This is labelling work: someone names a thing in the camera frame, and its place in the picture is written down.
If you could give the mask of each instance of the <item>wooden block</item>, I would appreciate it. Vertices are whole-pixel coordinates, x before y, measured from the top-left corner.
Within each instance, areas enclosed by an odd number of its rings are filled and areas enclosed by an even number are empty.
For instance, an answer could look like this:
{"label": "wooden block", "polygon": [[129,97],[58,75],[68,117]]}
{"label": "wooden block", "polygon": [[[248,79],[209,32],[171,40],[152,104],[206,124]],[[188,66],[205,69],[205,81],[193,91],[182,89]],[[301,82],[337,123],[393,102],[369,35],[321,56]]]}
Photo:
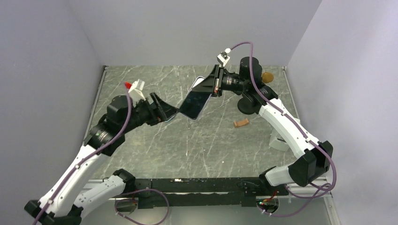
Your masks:
{"label": "wooden block", "polygon": [[242,126],[247,125],[247,124],[249,124],[249,120],[246,118],[246,119],[241,120],[241,121],[235,121],[234,122],[234,127],[235,128],[239,128],[239,127],[242,127]]}

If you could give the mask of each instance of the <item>black round base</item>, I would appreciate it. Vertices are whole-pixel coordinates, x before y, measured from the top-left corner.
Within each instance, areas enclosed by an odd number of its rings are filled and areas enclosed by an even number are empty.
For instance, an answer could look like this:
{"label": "black round base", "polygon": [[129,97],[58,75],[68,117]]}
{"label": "black round base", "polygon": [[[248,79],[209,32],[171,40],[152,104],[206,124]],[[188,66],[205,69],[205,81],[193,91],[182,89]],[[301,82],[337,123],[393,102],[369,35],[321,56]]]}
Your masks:
{"label": "black round base", "polygon": [[245,98],[241,98],[238,102],[237,102],[237,109],[246,115],[251,115],[253,113],[255,113],[252,103],[245,99]]}

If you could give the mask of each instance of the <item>gray wall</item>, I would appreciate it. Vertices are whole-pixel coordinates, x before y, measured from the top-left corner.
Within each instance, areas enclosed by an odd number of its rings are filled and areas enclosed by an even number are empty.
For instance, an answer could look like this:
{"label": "gray wall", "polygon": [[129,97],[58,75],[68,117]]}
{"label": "gray wall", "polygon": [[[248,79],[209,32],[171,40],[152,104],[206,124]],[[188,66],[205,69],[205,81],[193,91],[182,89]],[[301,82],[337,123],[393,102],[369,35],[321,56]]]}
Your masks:
{"label": "gray wall", "polygon": [[397,21],[394,0],[324,0],[288,65],[302,123],[335,147],[344,225],[397,224]]}
{"label": "gray wall", "polygon": [[[286,66],[321,0],[69,0],[105,65],[209,65],[255,43],[263,65]],[[238,48],[231,62],[247,56]]]}
{"label": "gray wall", "polygon": [[76,155],[101,64],[66,1],[0,2],[0,224],[23,210]]}

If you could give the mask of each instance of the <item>gray marble surface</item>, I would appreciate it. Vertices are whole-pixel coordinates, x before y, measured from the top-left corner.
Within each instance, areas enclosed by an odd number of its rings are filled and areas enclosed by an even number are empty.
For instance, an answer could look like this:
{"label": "gray marble surface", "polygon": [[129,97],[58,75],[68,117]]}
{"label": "gray marble surface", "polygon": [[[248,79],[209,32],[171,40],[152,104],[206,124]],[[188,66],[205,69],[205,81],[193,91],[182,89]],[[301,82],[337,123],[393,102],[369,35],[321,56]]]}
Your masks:
{"label": "gray marble surface", "polygon": [[[156,92],[167,103],[179,107],[197,76],[206,77],[209,66],[112,66],[106,70],[90,126],[106,113],[113,97],[125,93],[121,81],[145,81],[143,93]],[[229,66],[238,72],[238,66]],[[286,108],[296,116],[286,79],[280,67],[264,67],[274,74],[269,84]],[[182,114],[168,123],[143,125],[126,135],[126,142],[104,163],[92,179],[112,175],[124,168],[137,178],[215,178],[258,176],[272,166],[291,163],[291,151],[269,147],[272,127],[258,115],[237,109],[240,96],[225,91],[211,98],[197,120]],[[234,128],[233,122],[248,118],[250,124]]]}

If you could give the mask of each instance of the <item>purple cable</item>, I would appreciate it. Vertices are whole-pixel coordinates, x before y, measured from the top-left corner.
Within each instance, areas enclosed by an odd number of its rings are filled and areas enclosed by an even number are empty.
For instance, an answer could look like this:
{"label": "purple cable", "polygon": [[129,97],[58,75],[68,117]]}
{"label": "purple cable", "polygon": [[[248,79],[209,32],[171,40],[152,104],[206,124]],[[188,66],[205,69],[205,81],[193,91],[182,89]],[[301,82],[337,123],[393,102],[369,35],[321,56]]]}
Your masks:
{"label": "purple cable", "polygon": [[[169,202],[168,202],[166,196],[165,196],[162,192],[160,192],[160,191],[158,191],[158,190],[156,190],[156,189],[151,189],[151,188],[149,188],[149,189],[142,189],[142,190],[138,190],[138,191],[123,193],[122,195],[132,195],[132,194],[135,194],[135,193],[140,193],[140,192],[145,192],[145,191],[154,191],[154,192],[160,194],[160,195],[164,198],[164,200],[166,201],[166,205],[167,205],[166,214],[164,215],[164,217],[163,217],[163,219],[162,219],[161,221],[159,221],[159,222],[156,223],[156,224],[153,224],[153,225],[159,225],[159,224],[163,223],[163,222],[166,220],[166,218],[167,218],[167,216],[168,216],[169,208],[170,208],[170,204],[169,204]],[[120,212],[117,210],[117,205],[118,205],[120,202],[122,202],[122,201],[124,201],[124,199],[123,199],[123,200],[119,200],[119,201],[116,202],[116,204],[115,204],[115,212],[116,212],[119,216],[121,216],[121,217],[123,217],[123,218],[125,218],[125,219],[127,219],[127,220],[129,220],[129,221],[131,221],[131,222],[133,222],[133,223],[135,223],[135,224],[138,224],[138,225],[145,225],[145,224],[142,224],[142,223],[140,223],[140,222],[135,221],[134,219],[132,219],[132,218],[130,218],[130,217],[127,217],[127,216],[123,215],[122,213],[120,213]]]}
{"label": "purple cable", "polygon": [[307,201],[306,203],[304,203],[304,205],[301,206],[301,208],[300,208],[299,210],[297,210],[297,211],[295,211],[295,212],[292,212],[292,213],[290,213],[290,214],[286,214],[286,215],[274,215],[273,213],[265,212],[265,210],[263,210],[262,208],[260,208],[260,206],[259,206],[258,204],[257,204],[257,208],[258,208],[262,213],[265,213],[265,214],[267,214],[267,215],[269,215],[269,216],[271,216],[271,217],[292,217],[292,216],[298,214],[299,212],[301,212],[301,211],[302,211],[302,210],[315,198],[316,194],[317,194],[319,191],[321,191],[321,189],[316,190],[315,193],[312,195],[312,197],[308,197],[308,198],[309,198],[308,201]]}
{"label": "purple cable", "polygon": [[[260,92],[259,88],[257,87],[257,85],[256,85],[256,83],[255,83],[255,81],[254,81],[254,75],[253,75],[253,43],[252,43],[251,41],[244,41],[244,42],[241,42],[241,43],[239,43],[239,44],[233,46],[233,47],[231,48],[231,51],[232,51],[234,48],[236,48],[236,47],[238,47],[238,46],[240,46],[240,45],[243,45],[243,44],[250,44],[250,48],[251,48],[251,49],[250,49],[250,55],[249,55],[249,71],[250,71],[250,79],[251,79],[251,81],[252,81],[252,83],[253,83],[254,89],[255,89],[256,92],[261,96],[261,98],[264,99],[264,101],[266,101],[267,104],[269,104],[269,105],[271,105],[272,107],[274,107],[274,108],[275,108],[277,111],[279,111],[280,113],[283,113],[283,110],[282,110],[281,108],[279,108],[279,107],[276,106],[274,103],[272,103],[271,101],[269,101],[269,100]],[[301,129],[301,127],[299,126],[299,124],[298,124],[290,115],[285,114],[285,116],[294,124],[295,127],[297,127],[297,129],[300,131],[300,133],[303,135],[304,138],[308,138],[308,136],[307,136],[307,134],[304,132],[304,130]],[[326,157],[326,159],[330,162],[330,166],[332,167],[332,172],[333,172],[333,181],[332,181],[331,184],[330,184],[330,183],[326,183],[326,184],[324,184],[324,185],[322,185],[322,186],[320,187],[320,186],[317,186],[317,185],[315,185],[315,184],[313,184],[313,183],[310,183],[312,186],[314,186],[314,187],[316,187],[316,188],[318,189],[318,191],[317,191],[316,193],[318,193],[319,191],[324,191],[324,192],[325,192],[325,193],[322,193],[322,194],[320,194],[320,195],[318,195],[318,196],[315,194],[315,195],[309,197],[309,198],[312,199],[312,198],[320,197],[320,196],[326,194],[326,192],[331,191],[331,190],[335,187],[335,185],[336,185],[336,180],[337,180],[337,172],[336,172],[336,166],[335,166],[335,164],[333,163],[332,158],[331,158],[321,147],[319,147],[317,144],[315,144],[313,141],[310,140],[309,143],[312,144],[318,151],[320,151],[320,152]],[[287,189],[287,190],[288,190],[289,193],[292,194],[293,196],[298,197],[298,195],[293,194],[289,189]]]}
{"label": "purple cable", "polygon": [[[131,98],[129,95],[129,89],[126,87],[126,97],[127,97],[127,104],[128,104],[128,110],[127,110],[127,117],[126,117],[126,121],[124,122],[122,128],[120,129],[120,131],[116,134],[115,137],[113,137],[109,142],[107,142],[106,144],[102,145],[100,148],[98,148],[96,151],[92,152],[90,155],[88,155],[87,157],[83,158],[80,162],[77,163],[78,167],[80,167],[83,163],[85,163],[88,159],[90,159],[91,157],[93,157],[94,155],[96,155],[97,153],[103,151],[106,147],[108,147],[109,145],[111,145],[113,142],[115,142],[122,134],[123,131],[126,129],[127,124],[129,123],[130,120],[130,116],[131,116]],[[60,183],[60,185],[57,187],[57,189],[54,191],[53,195],[48,199],[48,200],[54,200],[54,198],[57,196],[57,194],[61,191],[61,189],[65,186],[66,182],[69,180],[69,178],[72,176],[72,174],[76,171],[77,169],[75,167],[73,167],[69,173],[65,176],[65,178],[62,180],[62,182]],[[50,204],[48,202],[45,203],[45,205],[43,206],[43,208],[40,210],[40,212],[38,213],[38,215],[35,218],[35,221],[33,221],[32,225],[36,225],[37,222],[39,221],[40,217],[43,215],[43,213],[48,209],[48,207],[50,206]]]}

